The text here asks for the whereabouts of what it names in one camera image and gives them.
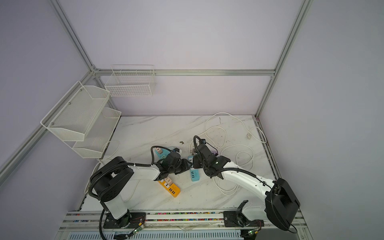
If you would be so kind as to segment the blue rectangular power strip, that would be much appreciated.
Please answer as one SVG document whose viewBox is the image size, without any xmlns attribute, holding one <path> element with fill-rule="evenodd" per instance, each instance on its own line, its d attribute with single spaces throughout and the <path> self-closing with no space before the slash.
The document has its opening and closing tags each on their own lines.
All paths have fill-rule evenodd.
<svg viewBox="0 0 384 240">
<path fill-rule="evenodd" d="M 193 156 L 188 157 L 188 161 L 193 164 Z M 194 165 L 190 168 L 190 176 L 192 182 L 197 182 L 200 180 L 199 170 L 194 168 Z"/>
</svg>

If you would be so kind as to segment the orange power strip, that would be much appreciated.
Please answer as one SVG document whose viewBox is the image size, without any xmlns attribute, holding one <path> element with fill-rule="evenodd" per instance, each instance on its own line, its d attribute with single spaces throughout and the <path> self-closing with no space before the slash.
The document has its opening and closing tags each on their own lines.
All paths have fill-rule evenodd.
<svg viewBox="0 0 384 240">
<path fill-rule="evenodd" d="M 159 183 L 174 198 L 176 198 L 181 192 L 180 188 L 172 181 L 161 180 Z"/>
</svg>

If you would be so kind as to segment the teal triangular power strip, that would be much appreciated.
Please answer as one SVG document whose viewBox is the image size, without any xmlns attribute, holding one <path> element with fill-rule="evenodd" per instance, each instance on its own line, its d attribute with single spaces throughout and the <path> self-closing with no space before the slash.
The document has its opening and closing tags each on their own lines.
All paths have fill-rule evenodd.
<svg viewBox="0 0 384 240">
<path fill-rule="evenodd" d="M 162 149 L 162 148 L 155 148 L 155 153 L 157 154 L 159 159 L 165 159 L 167 155 L 173 151 L 175 148 L 170 147 L 169 150 Z"/>
</svg>

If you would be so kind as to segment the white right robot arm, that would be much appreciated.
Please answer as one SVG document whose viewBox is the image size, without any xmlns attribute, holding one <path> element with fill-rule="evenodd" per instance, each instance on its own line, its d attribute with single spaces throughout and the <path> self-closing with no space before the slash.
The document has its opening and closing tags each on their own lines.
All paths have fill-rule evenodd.
<svg viewBox="0 0 384 240">
<path fill-rule="evenodd" d="M 194 163 L 197 163 L 210 178 L 232 182 L 265 201 L 268 220 L 283 231 L 290 230 L 301 206 L 289 183 L 279 178 L 266 179 L 247 171 L 225 156 L 216 156 L 205 143 L 195 144 Z"/>
</svg>

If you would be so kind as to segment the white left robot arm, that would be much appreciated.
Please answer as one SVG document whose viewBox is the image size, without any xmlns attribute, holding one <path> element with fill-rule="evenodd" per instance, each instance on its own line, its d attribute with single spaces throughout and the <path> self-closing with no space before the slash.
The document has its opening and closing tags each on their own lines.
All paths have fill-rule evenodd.
<svg viewBox="0 0 384 240">
<path fill-rule="evenodd" d="M 129 216 L 129 210 L 121 196 L 124 187 L 132 181 L 162 181 L 170 174 L 184 173 L 193 166 L 181 158 L 178 149 L 170 150 L 165 158 L 151 164 L 130 163 L 122 157 L 115 157 L 90 177 L 87 193 L 99 201 L 103 209 L 115 220 Z"/>
</svg>

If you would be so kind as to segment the small white mesh shelf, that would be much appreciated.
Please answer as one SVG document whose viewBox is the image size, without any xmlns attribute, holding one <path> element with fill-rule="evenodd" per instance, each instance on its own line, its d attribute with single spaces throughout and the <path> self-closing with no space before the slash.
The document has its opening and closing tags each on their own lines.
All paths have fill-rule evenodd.
<svg viewBox="0 0 384 240">
<path fill-rule="evenodd" d="M 99 159 L 111 139 L 121 118 L 121 112 L 104 108 L 83 142 L 76 142 L 72 147 L 83 159 Z"/>
</svg>

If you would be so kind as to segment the large white mesh shelf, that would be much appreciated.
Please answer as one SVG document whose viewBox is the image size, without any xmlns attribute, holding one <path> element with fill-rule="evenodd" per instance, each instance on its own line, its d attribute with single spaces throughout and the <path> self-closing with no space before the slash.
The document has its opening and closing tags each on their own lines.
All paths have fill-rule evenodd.
<svg viewBox="0 0 384 240">
<path fill-rule="evenodd" d="M 41 125 L 63 142 L 83 142 L 111 93 L 76 82 L 41 120 Z"/>
</svg>

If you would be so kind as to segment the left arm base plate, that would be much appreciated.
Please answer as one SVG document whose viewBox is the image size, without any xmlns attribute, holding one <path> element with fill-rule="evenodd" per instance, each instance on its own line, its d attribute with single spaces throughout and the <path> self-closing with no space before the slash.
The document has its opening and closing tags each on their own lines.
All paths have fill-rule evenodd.
<svg viewBox="0 0 384 240">
<path fill-rule="evenodd" d="M 104 229 L 136 229 L 143 225 L 146 220 L 145 212 L 132 213 L 128 212 L 120 219 L 116 220 L 111 213 L 107 213 Z"/>
</svg>

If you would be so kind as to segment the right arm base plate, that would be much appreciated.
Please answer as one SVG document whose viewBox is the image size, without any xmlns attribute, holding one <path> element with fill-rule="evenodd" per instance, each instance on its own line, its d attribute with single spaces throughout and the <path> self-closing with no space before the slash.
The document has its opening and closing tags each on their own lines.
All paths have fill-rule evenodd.
<svg viewBox="0 0 384 240">
<path fill-rule="evenodd" d="M 225 227 L 264 227 L 263 220 L 248 220 L 243 213 L 237 213 L 236 211 L 224 211 L 224 225 Z"/>
</svg>

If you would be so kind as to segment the aluminium front rail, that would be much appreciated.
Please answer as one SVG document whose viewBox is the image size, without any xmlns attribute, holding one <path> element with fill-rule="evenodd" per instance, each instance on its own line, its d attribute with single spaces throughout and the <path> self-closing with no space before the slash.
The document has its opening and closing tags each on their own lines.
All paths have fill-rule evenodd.
<svg viewBox="0 0 384 240">
<path fill-rule="evenodd" d="M 101 217 L 101 211 L 88 211 L 88 212 L 68 212 L 65 219 L 60 226 L 59 233 L 71 232 L 100 232 L 99 227 L 103 227 L 106 222 L 107 214 Z M 113 226 L 111 229 L 103 228 L 102 231 L 105 235 L 112 232 L 129 233 L 133 231 L 139 223 L 143 224 L 142 230 L 139 233 L 161 232 L 166 231 L 181 232 L 192 234 L 196 231 L 224 231 L 224 230 L 253 230 L 257 226 L 239 227 L 234 224 L 234 221 L 225 216 L 224 211 L 196 211 L 196 212 L 183 212 L 183 211 L 170 211 L 170 212 L 146 212 L 146 217 L 140 219 L 134 217 L 133 224 L 128 225 L 126 228 L 118 228 Z"/>
</svg>

